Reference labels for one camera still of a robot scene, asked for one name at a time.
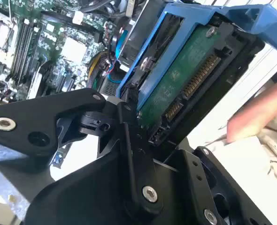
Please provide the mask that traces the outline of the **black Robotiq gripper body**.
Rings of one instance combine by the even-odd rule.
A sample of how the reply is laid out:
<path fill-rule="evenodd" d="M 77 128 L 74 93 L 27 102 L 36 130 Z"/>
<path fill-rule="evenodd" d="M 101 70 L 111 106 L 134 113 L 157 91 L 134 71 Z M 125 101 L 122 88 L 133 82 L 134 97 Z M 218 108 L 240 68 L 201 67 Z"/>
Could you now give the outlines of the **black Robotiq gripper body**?
<path fill-rule="evenodd" d="M 148 149 L 112 151 L 44 188 L 26 225 L 198 225 L 200 160 L 178 150 L 170 165 Z"/>

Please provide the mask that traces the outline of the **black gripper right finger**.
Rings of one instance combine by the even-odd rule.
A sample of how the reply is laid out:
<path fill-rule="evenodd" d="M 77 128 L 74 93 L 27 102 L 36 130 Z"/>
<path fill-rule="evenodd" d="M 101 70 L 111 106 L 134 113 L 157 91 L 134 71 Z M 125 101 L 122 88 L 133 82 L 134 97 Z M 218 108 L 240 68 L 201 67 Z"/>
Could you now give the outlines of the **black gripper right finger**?
<path fill-rule="evenodd" d="M 179 150 L 180 220 L 185 225 L 269 225 L 208 149 Z"/>

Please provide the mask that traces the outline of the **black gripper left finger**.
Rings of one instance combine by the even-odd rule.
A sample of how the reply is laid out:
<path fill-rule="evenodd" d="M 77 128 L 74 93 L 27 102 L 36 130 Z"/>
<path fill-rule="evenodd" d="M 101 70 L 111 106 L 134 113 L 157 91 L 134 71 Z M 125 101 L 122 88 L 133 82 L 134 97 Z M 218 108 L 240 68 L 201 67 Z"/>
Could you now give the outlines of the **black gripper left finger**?
<path fill-rule="evenodd" d="M 97 159 L 124 149 L 149 149 L 136 117 L 138 97 L 106 99 L 93 89 L 81 89 L 0 105 L 0 167 L 32 178 L 19 182 L 22 193 L 44 182 L 39 175 L 57 150 L 97 136 Z"/>

